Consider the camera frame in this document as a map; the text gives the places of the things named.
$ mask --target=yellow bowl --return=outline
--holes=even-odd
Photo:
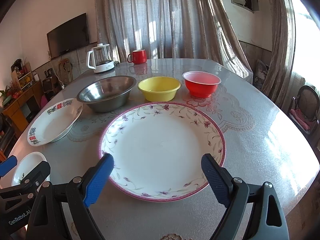
[[[142,80],[138,88],[146,100],[150,102],[166,102],[174,98],[180,86],[179,80],[175,78],[152,77]]]

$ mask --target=television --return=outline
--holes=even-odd
[[[47,33],[51,59],[90,44],[87,16],[81,14]]]

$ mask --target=glass kettle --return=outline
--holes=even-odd
[[[92,64],[90,65],[90,55],[92,54]],[[94,69],[95,73],[104,72],[115,67],[111,56],[110,44],[99,43],[97,47],[87,52],[87,67]]]

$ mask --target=white wall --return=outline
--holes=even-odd
[[[0,89],[11,81],[17,58],[27,58],[32,70],[46,63],[47,33],[83,13],[90,42],[96,42],[94,0],[16,0],[0,23]]]
[[[269,0],[259,0],[259,11],[251,11],[222,0],[239,40],[272,50],[271,10]]]
[[[14,3],[0,23],[0,90],[10,84],[10,67],[22,57],[19,11],[19,3]]]

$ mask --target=stainless steel bowl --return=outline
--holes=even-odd
[[[136,79],[129,76],[103,78],[82,89],[77,100],[97,113],[110,112],[127,102],[136,83]]]

